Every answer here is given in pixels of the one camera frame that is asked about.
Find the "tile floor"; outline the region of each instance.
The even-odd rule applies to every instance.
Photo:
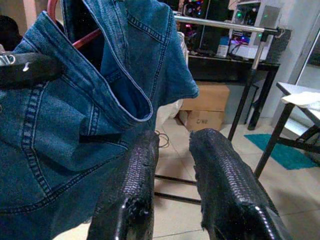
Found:
[[[225,136],[230,125],[221,130]],[[169,119],[161,129],[169,136],[170,145],[159,150],[157,174],[195,180],[194,160],[189,152],[189,133],[183,125]],[[272,133],[268,119],[261,119],[254,131],[239,125],[232,144],[252,169],[262,151],[247,140],[245,134]],[[286,170],[272,158],[259,179],[280,212],[294,240],[320,239],[320,167]],[[195,186],[155,180],[157,192],[200,198]],[[200,206],[163,198],[155,198],[154,239],[208,240],[203,232]],[[85,240],[89,224],[82,224],[57,236],[54,240]]]

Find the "wall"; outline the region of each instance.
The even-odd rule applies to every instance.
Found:
[[[0,14],[16,21],[20,35],[27,31],[24,0],[0,0]]]
[[[320,11],[320,1],[289,0],[288,3],[285,3],[284,8],[289,8],[289,10],[284,11],[285,15],[281,21],[287,24],[288,29],[292,30],[291,40],[281,56],[281,66],[261,113],[261,117],[263,118],[271,118],[275,114],[278,103],[282,97],[282,93],[276,87],[276,83],[287,83],[289,81],[304,43]]]

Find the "white device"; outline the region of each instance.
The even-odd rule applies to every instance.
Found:
[[[280,20],[283,4],[279,0],[244,0],[237,4],[232,23],[275,29]],[[261,41],[262,33],[230,30],[229,53],[254,59]],[[272,40],[269,35],[263,48],[261,60],[266,60]]]

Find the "teal rug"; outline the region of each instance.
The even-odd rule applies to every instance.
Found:
[[[250,134],[244,135],[258,148],[264,151],[267,147],[270,134]],[[271,157],[288,170],[308,169],[318,167],[318,165],[294,147],[276,144],[271,153]]]

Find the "blue denim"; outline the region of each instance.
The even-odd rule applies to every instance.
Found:
[[[83,2],[62,1],[65,33],[43,12],[14,50],[59,59],[63,75],[0,89],[0,240],[48,240],[88,219],[158,107],[198,95],[168,6]],[[97,26],[103,35],[72,46]]]

